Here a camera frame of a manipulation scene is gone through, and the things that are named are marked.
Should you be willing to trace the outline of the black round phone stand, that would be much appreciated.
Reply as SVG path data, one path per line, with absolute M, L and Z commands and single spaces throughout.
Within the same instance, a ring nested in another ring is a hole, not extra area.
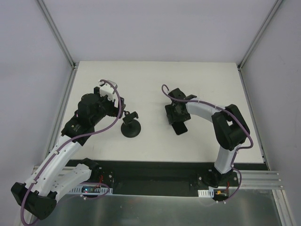
M 138 113 L 130 113 L 129 111 L 124 111 L 124 113 L 125 116 L 122 119 L 121 133 L 127 138 L 134 138 L 141 132 L 141 124 L 137 120 L 139 118 Z

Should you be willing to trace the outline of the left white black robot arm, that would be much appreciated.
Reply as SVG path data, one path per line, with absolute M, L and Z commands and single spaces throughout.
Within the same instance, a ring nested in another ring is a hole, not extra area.
M 93 93 L 81 97 L 77 110 L 65 124 L 57 144 L 42 164 L 25 182 L 16 182 L 11 188 L 12 195 L 21 207 L 24 225 L 25 211 L 43 220 L 75 186 L 85 181 L 95 183 L 99 179 L 99 167 L 89 158 L 82 160 L 63 177 L 59 178 L 58 175 L 86 141 L 98 133 L 95 130 L 97 123 L 106 116 L 113 117 L 115 120 L 100 132 L 110 129 L 121 118 L 124 108 L 124 99 L 117 91 L 117 84 L 112 81 L 101 80 Z

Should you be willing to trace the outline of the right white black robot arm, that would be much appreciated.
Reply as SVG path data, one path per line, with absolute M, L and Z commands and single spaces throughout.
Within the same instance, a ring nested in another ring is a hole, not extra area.
M 248 139 L 249 147 L 253 147 L 250 129 L 240 110 L 234 104 L 217 106 L 198 99 L 195 95 L 186 96 L 179 88 L 169 90 L 163 84 L 161 90 L 171 99 L 171 104 L 165 106 L 166 116 L 177 135 L 188 131 L 185 122 L 192 115 L 212 123 L 216 140 L 220 145 L 218 157 L 210 172 L 203 176 L 203 183 L 217 188 L 226 183 L 234 170 L 234 160 L 242 144 Z

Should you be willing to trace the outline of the black smartphone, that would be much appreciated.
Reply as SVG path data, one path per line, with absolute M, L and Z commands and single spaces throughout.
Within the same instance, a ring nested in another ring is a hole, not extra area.
M 181 135 L 181 134 L 186 133 L 188 131 L 188 129 L 185 126 L 184 122 L 174 122 L 172 124 L 172 127 L 173 127 L 176 135 Z

